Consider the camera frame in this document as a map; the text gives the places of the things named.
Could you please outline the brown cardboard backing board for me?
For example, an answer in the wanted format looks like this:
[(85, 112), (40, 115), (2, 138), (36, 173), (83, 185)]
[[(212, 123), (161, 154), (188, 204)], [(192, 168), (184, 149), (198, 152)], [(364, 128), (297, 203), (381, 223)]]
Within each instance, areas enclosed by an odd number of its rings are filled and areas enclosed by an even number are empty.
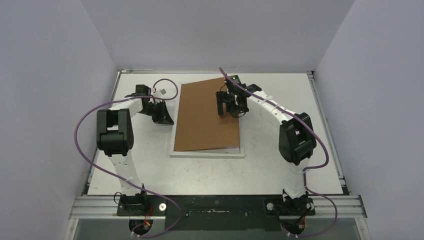
[(218, 115), (216, 92), (224, 78), (183, 83), (180, 88), (173, 150), (176, 152), (235, 149), (241, 146), (240, 124)]

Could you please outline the white picture frame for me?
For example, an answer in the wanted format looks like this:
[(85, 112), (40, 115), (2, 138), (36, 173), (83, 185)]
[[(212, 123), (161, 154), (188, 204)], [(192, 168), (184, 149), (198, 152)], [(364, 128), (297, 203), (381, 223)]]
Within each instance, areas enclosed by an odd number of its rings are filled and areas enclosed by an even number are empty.
[(240, 147), (238, 148), (224, 148), (224, 149), (210, 149), (210, 150), (194, 150), (194, 151), (174, 151), (174, 141), (176, 135), (176, 122), (178, 115), (178, 106), (181, 92), (181, 85), (185, 83), (190, 83), (188, 81), (182, 81), (179, 83), (179, 93), (176, 98), (175, 104), (173, 106), (173, 121), (174, 125), (172, 127), (170, 147), (169, 147), (169, 156), (171, 158), (198, 158), (198, 159), (242, 159), (245, 156), (244, 150), (244, 140), (243, 133), (241, 132), (242, 124), (239, 122), (240, 130)]

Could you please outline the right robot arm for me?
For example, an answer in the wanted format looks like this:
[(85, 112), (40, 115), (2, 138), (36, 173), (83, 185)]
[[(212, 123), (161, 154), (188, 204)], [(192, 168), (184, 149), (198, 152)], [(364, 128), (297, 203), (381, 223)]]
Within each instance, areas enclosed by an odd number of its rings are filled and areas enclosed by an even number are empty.
[(312, 214), (314, 204), (304, 179), (304, 169), (317, 146), (315, 137), (310, 133), (313, 128), (310, 116), (286, 109), (256, 84), (242, 83), (238, 75), (225, 77), (224, 86), (226, 90), (220, 89), (215, 94), (218, 115), (228, 113), (240, 118), (254, 111), (278, 127), (278, 150), (287, 166), (282, 210), (287, 215)]

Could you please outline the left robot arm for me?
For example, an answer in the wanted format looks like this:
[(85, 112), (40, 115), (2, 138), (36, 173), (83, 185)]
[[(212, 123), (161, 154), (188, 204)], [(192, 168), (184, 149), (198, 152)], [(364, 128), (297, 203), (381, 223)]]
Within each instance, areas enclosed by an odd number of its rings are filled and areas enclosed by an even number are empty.
[(141, 216), (153, 209), (131, 152), (135, 142), (132, 117), (141, 114), (150, 116), (155, 124), (174, 125), (164, 101), (166, 93), (165, 89), (139, 84), (123, 102), (97, 111), (96, 144), (112, 162), (118, 175), (121, 187), (118, 209), (121, 211), (132, 211)]

